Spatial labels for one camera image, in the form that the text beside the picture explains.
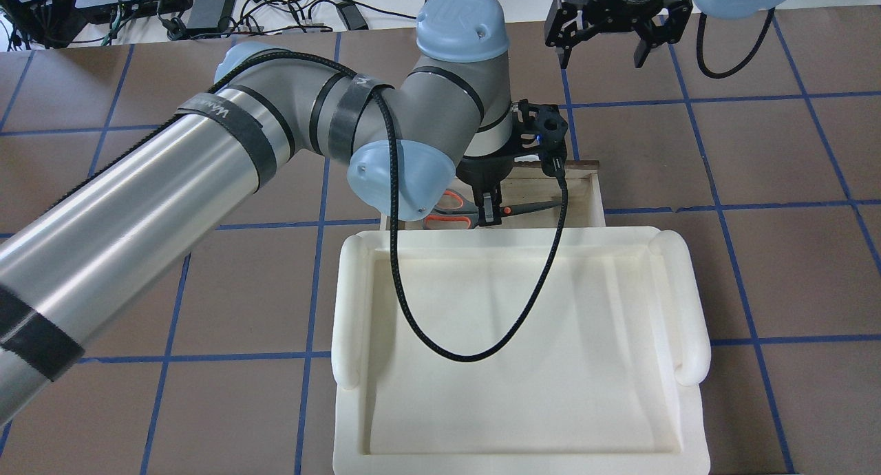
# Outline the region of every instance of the scissors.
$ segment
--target scissors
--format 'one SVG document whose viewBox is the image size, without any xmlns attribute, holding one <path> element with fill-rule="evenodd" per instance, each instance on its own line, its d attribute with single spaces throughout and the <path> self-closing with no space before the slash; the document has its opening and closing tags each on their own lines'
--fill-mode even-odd
<svg viewBox="0 0 881 475">
<path fill-rule="evenodd" d="M 474 229 L 478 226 L 480 217 L 478 213 L 478 205 L 466 200 L 465 196 L 462 196 L 459 192 L 454 191 L 453 189 L 444 191 L 438 204 L 441 204 L 444 198 L 452 199 L 454 205 L 447 208 L 435 206 L 432 209 L 432 213 L 428 214 L 428 216 L 422 220 L 422 225 L 425 229 L 432 229 L 432 225 L 434 225 L 434 228 L 438 228 L 440 226 L 440 224 L 437 224 L 438 222 L 463 222 L 466 224 L 466 229 Z M 522 205 L 501 207 L 501 215 L 503 217 L 511 217 L 511 215 L 520 215 L 534 211 L 542 211 L 543 209 L 552 209 L 554 207 L 559 207 L 559 205 L 560 202 L 523 203 Z"/>
</svg>

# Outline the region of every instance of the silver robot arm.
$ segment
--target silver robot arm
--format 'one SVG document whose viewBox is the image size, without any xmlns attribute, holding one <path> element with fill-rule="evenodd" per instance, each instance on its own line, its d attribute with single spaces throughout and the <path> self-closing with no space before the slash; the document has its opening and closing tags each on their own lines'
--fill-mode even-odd
<svg viewBox="0 0 881 475">
<path fill-rule="evenodd" d="M 512 136 L 496 0 L 431 0 L 422 57 L 382 89 L 399 135 L 400 218 L 425 217 L 468 151 Z M 348 162 L 352 189 L 388 213 L 382 83 L 332 61 L 246 43 L 213 92 L 0 246 L 0 425 L 58 379 L 122 308 L 300 151 Z"/>
</svg>

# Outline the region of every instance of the brown tile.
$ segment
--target brown tile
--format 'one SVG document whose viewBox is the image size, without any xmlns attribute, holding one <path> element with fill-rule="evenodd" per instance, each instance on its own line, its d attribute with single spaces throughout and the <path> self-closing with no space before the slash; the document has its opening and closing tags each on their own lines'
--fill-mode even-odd
<svg viewBox="0 0 881 475">
<path fill-rule="evenodd" d="M 881 198 L 881 96 L 812 103 L 853 198 Z"/>
<path fill-rule="evenodd" d="M 97 340 L 85 346 L 85 356 L 160 356 L 177 297 L 180 263 L 168 268 L 146 293 L 113 321 Z"/>
<path fill-rule="evenodd" d="M 128 46 L 35 52 L 3 130 L 103 127 L 128 54 Z"/>
<path fill-rule="evenodd" d="M 804 101 L 696 104 L 722 203 L 843 200 Z"/>
<path fill-rule="evenodd" d="M 291 473 L 301 359 L 172 363 L 147 473 Z"/>
<path fill-rule="evenodd" d="M 566 96 L 560 62 L 556 52 L 544 46 L 544 23 L 510 23 L 505 28 L 511 40 L 507 52 L 511 68 L 511 99 L 564 104 Z"/>
<path fill-rule="evenodd" d="M 881 277 L 853 209 L 725 217 L 759 336 L 881 332 Z"/>
<path fill-rule="evenodd" d="M 881 343 L 763 346 L 774 398 L 800 473 L 877 473 Z"/>
<path fill-rule="evenodd" d="M 0 138 L 0 233 L 15 233 L 82 182 L 100 133 Z"/>
<path fill-rule="evenodd" d="M 875 248 L 881 249 L 881 205 L 863 205 L 860 207 L 860 213 L 869 235 L 875 242 Z"/>
<path fill-rule="evenodd" d="M 648 55 L 642 68 L 635 68 L 633 51 L 638 44 L 639 37 L 632 32 L 600 34 L 575 46 L 566 70 L 572 103 L 682 99 L 667 46 Z M 553 52 L 544 44 L 535 49 Z"/>
<path fill-rule="evenodd" d="M 786 472 L 752 346 L 714 347 L 701 394 L 710 473 Z"/>
<path fill-rule="evenodd" d="M 339 61 L 355 72 L 370 74 L 400 88 L 421 57 L 416 30 L 366 30 L 343 32 Z"/>
<path fill-rule="evenodd" d="M 104 145 L 101 145 L 101 153 L 98 155 L 98 162 L 95 167 L 96 173 L 110 162 L 116 160 L 119 155 L 129 151 L 132 146 L 137 145 L 150 133 L 150 129 L 107 131 L 106 136 L 104 136 Z"/>
<path fill-rule="evenodd" d="M 328 225 L 324 227 L 321 242 L 321 274 L 318 279 L 318 302 L 315 305 L 315 336 L 312 338 L 313 350 L 330 350 L 333 334 L 333 315 L 337 303 L 337 272 L 339 272 L 339 252 L 343 243 L 362 231 L 375 231 L 375 225 Z"/>
<path fill-rule="evenodd" d="M 30 55 L 29 52 L 0 54 L 0 66 L 3 66 L 3 72 L 0 73 L 0 112 L 4 114 L 10 99 L 12 99 L 12 93 L 19 85 L 21 73 L 25 70 L 25 65 L 28 64 L 28 55 Z"/>
<path fill-rule="evenodd" d="M 605 208 L 713 204 L 685 105 L 575 109 L 575 124 L 582 159 L 600 161 Z"/>
<path fill-rule="evenodd" d="M 758 12 L 745 19 L 709 19 L 704 36 L 704 61 L 709 70 L 725 72 L 742 61 L 755 45 L 764 22 L 765 12 Z M 765 41 L 752 61 L 739 73 L 724 79 L 711 79 L 704 76 L 698 68 L 695 48 L 697 33 L 698 15 L 694 14 L 682 40 L 674 45 L 679 68 L 691 98 L 801 93 L 774 28 L 768 30 Z"/>
<path fill-rule="evenodd" d="M 158 125 L 214 83 L 229 39 L 145 43 L 135 47 L 112 126 Z"/>
<path fill-rule="evenodd" d="M 259 41 L 267 45 L 281 46 L 281 48 L 289 48 L 295 52 L 318 55 L 331 61 L 337 49 L 337 33 L 285 33 L 261 36 L 261 38 L 251 40 L 240 39 L 239 43 L 242 44 L 246 41 Z"/>
<path fill-rule="evenodd" d="M 317 221 L 324 158 L 300 151 L 273 180 L 224 218 L 224 224 Z"/>
<path fill-rule="evenodd" d="M 881 89 L 878 6 L 778 10 L 777 20 L 809 93 Z"/>
<path fill-rule="evenodd" d="M 330 162 L 328 173 L 328 201 L 324 218 L 328 220 L 348 220 L 353 218 L 379 218 L 380 212 L 361 201 L 349 181 L 346 180 L 348 167 L 338 162 Z"/>
<path fill-rule="evenodd" d="M 174 354 L 306 349 L 315 227 L 214 231 L 193 250 Z"/>
<path fill-rule="evenodd" d="M 330 359 L 312 359 L 309 397 L 306 403 L 306 434 L 300 472 L 306 475 L 333 473 L 333 436 L 336 418 L 337 382 Z"/>
<path fill-rule="evenodd" d="M 607 215 L 606 224 L 651 225 L 681 234 L 692 254 L 711 339 L 749 337 L 728 248 L 714 211 Z"/>
<path fill-rule="evenodd" d="M 74 366 L 16 416 L 0 473 L 138 473 L 160 369 Z"/>
</svg>

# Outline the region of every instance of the white plastic bin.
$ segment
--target white plastic bin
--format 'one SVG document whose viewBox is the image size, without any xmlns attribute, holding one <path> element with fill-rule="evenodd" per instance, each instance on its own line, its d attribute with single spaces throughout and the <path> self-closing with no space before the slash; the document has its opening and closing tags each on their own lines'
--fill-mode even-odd
<svg viewBox="0 0 881 475">
<path fill-rule="evenodd" d="M 453 352 L 494 344 L 553 229 L 402 231 L 416 321 Z M 388 233 L 349 237 L 331 361 L 337 475 L 706 475 L 710 347 L 686 243 L 654 227 L 567 229 L 532 313 L 498 354 L 456 363 L 403 318 Z"/>
</svg>

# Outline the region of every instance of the black band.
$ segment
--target black band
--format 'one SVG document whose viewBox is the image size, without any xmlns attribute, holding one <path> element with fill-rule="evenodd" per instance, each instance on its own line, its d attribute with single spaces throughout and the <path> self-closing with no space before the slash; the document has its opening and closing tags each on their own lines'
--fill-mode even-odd
<svg viewBox="0 0 881 475">
<path fill-rule="evenodd" d="M 428 74 L 437 74 L 437 76 L 443 77 L 450 83 L 456 84 L 456 86 L 462 88 L 462 91 L 465 92 L 466 95 L 470 96 L 471 99 L 474 101 L 474 104 L 478 106 L 478 112 L 480 112 L 480 121 L 484 121 L 484 117 L 487 116 L 487 112 L 484 109 L 484 102 L 481 101 L 478 92 L 475 92 L 471 84 L 469 84 L 465 79 L 459 77 L 458 74 L 450 72 L 449 70 L 443 70 L 440 67 L 434 66 L 416 67 L 414 68 L 414 70 L 412 70 L 412 72 L 410 72 L 410 74 L 418 74 L 421 72 Z"/>
<path fill-rule="evenodd" d="M 273 117 L 275 117 L 275 120 L 278 121 L 278 125 L 281 126 L 281 130 L 284 131 L 284 137 L 287 138 L 287 145 L 290 147 L 290 158 L 288 160 L 293 158 L 293 153 L 297 150 L 297 143 L 293 140 L 293 131 L 290 130 L 290 126 L 287 125 L 287 120 L 284 120 L 284 116 L 278 111 L 277 106 L 273 105 L 273 102 L 268 101 L 266 96 L 262 96 L 260 93 L 255 92 L 255 90 L 248 88 L 248 86 L 242 86 L 242 84 L 227 84 L 226 88 L 236 89 L 239 92 L 251 96 L 251 98 L 260 102 L 260 105 L 265 106 L 266 110 L 270 111 L 270 114 L 272 114 Z"/>
<path fill-rule="evenodd" d="M 258 188 L 273 179 L 277 168 L 273 146 L 256 118 L 239 105 L 211 93 L 199 93 L 181 105 L 176 114 L 202 115 L 221 124 L 251 157 L 257 171 Z"/>
<path fill-rule="evenodd" d="M 510 114 L 511 114 L 511 104 L 509 102 L 509 104 L 507 104 L 507 107 L 505 107 L 505 111 L 501 112 L 501 115 L 496 120 L 492 121 L 491 123 L 489 123 L 485 126 L 478 127 L 478 133 L 482 133 L 484 131 L 488 131 L 490 129 L 493 129 L 493 127 L 496 127 L 496 126 L 498 126 L 498 124 L 501 124 L 505 120 L 505 118 L 508 117 Z"/>
<path fill-rule="evenodd" d="M 85 350 L 56 324 L 0 286 L 0 348 L 25 360 L 50 381 L 67 371 Z"/>
<path fill-rule="evenodd" d="M 321 86 L 321 91 L 318 92 L 318 96 L 315 97 L 315 102 L 312 102 L 312 112 L 309 114 L 309 142 L 312 143 L 312 151 L 319 155 L 324 154 L 318 146 L 318 118 L 321 118 L 321 109 L 324 108 L 324 101 L 326 101 L 328 95 L 330 95 L 330 90 L 333 89 L 343 77 L 346 77 L 346 75 L 342 72 L 333 74 L 330 79 L 324 82 L 324 86 Z"/>
<path fill-rule="evenodd" d="M 358 121 L 364 112 L 370 95 L 377 87 L 388 87 L 390 84 L 383 83 L 366 74 L 356 74 L 349 83 L 349 87 L 340 98 L 337 110 L 330 118 L 330 157 L 341 162 L 349 163 L 352 158 L 352 146 L 355 143 L 355 130 L 358 129 Z"/>
</svg>

